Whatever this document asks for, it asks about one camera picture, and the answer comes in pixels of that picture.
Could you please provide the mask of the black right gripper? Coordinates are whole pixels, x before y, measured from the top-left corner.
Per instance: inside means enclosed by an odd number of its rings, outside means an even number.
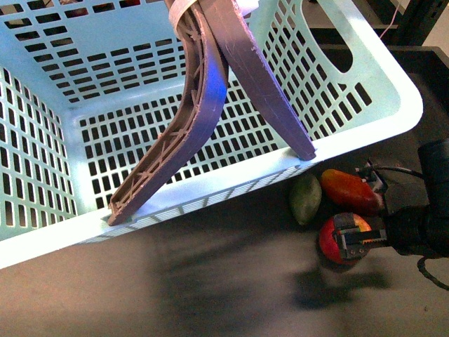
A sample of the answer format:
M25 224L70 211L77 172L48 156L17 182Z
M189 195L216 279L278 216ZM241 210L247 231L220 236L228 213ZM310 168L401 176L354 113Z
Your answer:
M428 206L407 206L382 218L384 228L372 229L355 213L333 217L337 247L343 261L360 260L370 250L387 244L402 256L435 256L427 242Z

